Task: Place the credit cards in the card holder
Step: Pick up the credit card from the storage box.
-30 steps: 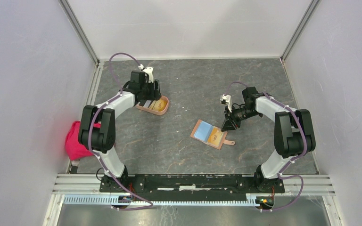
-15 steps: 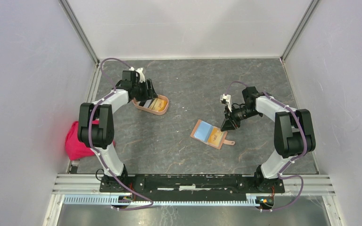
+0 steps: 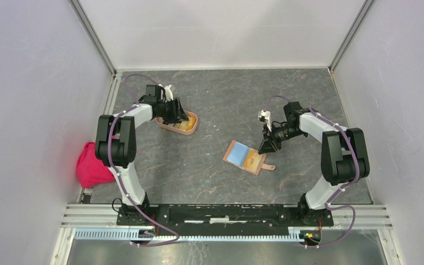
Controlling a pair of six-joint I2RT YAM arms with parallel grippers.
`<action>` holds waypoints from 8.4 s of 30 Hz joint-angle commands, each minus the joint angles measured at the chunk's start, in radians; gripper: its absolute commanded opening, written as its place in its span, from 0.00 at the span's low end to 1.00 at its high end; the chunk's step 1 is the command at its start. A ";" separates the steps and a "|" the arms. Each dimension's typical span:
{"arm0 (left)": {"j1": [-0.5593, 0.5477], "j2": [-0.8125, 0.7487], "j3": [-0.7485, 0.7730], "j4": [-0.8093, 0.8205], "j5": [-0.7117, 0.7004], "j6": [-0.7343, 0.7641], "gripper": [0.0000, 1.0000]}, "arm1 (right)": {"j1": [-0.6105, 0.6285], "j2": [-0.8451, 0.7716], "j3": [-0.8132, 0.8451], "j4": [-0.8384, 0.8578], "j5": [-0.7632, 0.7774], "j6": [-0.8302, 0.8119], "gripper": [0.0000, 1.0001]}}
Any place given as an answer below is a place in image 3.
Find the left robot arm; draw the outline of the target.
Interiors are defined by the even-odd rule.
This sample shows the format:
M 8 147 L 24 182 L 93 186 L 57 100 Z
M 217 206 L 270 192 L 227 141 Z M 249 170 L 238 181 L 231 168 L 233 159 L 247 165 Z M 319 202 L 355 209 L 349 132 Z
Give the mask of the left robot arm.
M 137 154 L 136 131 L 154 120 L 160 127 L 190 135 L 197 127 L 197 116 L 182 108 L 170 85 L 148 85 L 145 95 L 128 109 L 98 119 L 95 156 L 114 175 L 121 192 L 121 202 L 132 206 L 130 217 L 138 225 L 151 219 L 146 206 L 147 194 L 142 188 L 134 160 Z

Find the tan leather card holder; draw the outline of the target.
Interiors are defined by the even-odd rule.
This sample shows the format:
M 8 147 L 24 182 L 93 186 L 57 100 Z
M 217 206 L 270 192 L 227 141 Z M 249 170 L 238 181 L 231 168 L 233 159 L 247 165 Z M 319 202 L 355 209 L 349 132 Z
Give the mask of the tan leather card holder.
M 259 175 L 260 171 L 274 171 L 275 165 L 265 163 L 266 154 L 260 155 L 257 150 L 236 140 L 232 140 L 222 160 L 248 173 Z

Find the blue credit card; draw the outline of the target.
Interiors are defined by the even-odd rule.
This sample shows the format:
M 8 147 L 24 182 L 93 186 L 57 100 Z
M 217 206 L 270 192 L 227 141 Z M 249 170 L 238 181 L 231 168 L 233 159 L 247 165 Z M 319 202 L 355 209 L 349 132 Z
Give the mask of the blue credit card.
M 236 166 L 242 167 L 249 151 L 250 148 L 248 146 L 240 142 L 235 142 L 226 160 Z

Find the pink oval tray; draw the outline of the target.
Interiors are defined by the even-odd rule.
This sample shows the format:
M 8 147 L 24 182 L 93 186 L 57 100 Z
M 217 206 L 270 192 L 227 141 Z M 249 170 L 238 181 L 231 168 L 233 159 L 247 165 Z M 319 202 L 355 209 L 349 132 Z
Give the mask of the pink oval tray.
M 187 114 L 187 116 L 188 116 L 188 118 L 189 118 L 189 121 L 190 121 L 190 120 L 195 121 L 194 127 L 192 128 L 192 130 L 189 130 L 189 131 L 183 131 L 183 130 L 176 129 L 176 128 L 174 128 L 174 127 L 173 127 L 173 126 L 174 126 L 174 124 L 171 124 L 171 125 L 165 125 L 165 124 L 163 124 L 163 123 L 162 123 L 162 122 L 163 122 L 163 120 L 162 120 L 162 118 L 160 118 L 160 117 L 155 118 L 155 121 L 156 121 L 157 125 L 158 125 L 158 126 L 160 126 L 160 127 L 161 127 L 161 128 L 163 128 L 163 129 L 166 129 L 166 130 L 169 130 L 169 131 L 172 131 L 172 132 L 174 132 L 174 133 L 181 134 L 181 135 L 191 135 L 192 133 L 194 133 L 194 132 L 195 132 L 195 130 L 196 130 L 196 128 L 197 128 L 197 125 L 198 125 L 198 117 L 197 117 L 197 115 L 196 115 L 196 114 L 194 114 L 194 113 L 192 113 L 192 112 L 189 112 L 189 111 L 185 111 L 185 113 Z

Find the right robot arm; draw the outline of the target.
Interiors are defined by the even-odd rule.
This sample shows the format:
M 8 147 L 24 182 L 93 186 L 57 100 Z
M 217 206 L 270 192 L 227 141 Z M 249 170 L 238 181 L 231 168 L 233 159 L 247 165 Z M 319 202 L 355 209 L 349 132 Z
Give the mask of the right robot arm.
M 333 210 L 332 201 L 369 174 L 364 132 L 340 126 L 312 108 L 302 108 L 299 102 L 289 102 L 283 110 L 286 120 L 279 123 L 272 121 L 267 109 L 258 113 L 258 120 L 264 123 L 258 152 L 277 152 L 284 141 L 297 136 L 312 136 L 321 143 L 322 176 L 302 196 L 296 211 L 301 224 L 311 225 L 319 218 L 318 210 Z

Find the orange credit card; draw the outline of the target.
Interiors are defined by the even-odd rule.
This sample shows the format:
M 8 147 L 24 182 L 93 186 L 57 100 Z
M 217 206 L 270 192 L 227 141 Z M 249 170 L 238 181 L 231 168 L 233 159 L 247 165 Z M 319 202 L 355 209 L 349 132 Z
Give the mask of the orange credit card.
M 243 169 L 247 172 L 251 172 L 253 174 L 258 174 L 261 170 L 263 161 L 265 160 L 266 155 L 260 155 L 255 150 L 250 150 L 246 155 L 246 158 L 243 163 Z

